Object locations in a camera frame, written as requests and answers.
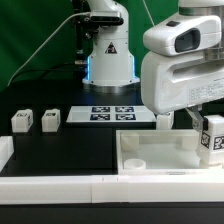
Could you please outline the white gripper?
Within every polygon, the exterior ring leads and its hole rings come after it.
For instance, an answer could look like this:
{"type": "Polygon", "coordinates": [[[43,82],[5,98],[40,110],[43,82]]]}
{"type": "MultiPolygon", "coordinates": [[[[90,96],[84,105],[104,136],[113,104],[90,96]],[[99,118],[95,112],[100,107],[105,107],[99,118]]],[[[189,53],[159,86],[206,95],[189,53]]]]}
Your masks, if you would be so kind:
{"type": "Polygon", "coordinates": [[[141,98],[155,114],[187,108],[200,132],[204,119],[195,105],[224,98],[224,59],[206,61],[202,52],[174,57],[149,52],[141,66],[141,98]]]}

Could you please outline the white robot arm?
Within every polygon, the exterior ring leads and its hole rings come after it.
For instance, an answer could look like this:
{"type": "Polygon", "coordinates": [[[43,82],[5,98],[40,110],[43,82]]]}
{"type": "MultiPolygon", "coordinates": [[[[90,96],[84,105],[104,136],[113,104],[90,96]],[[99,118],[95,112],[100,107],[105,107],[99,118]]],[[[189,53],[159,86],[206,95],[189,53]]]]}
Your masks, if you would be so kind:
{"type": "Polygon", "coordinates": [[[149,52],[135,76],[128,49],[128,12],[114,0],[87,0],[97,32],[85,86],[116,92],[141,85],[143,104],[156,115],[185,109],[193,127],[209,121],[201,105],[224,97],[224,0],[179,0],[178,12],[143,34],[149,52]]]}

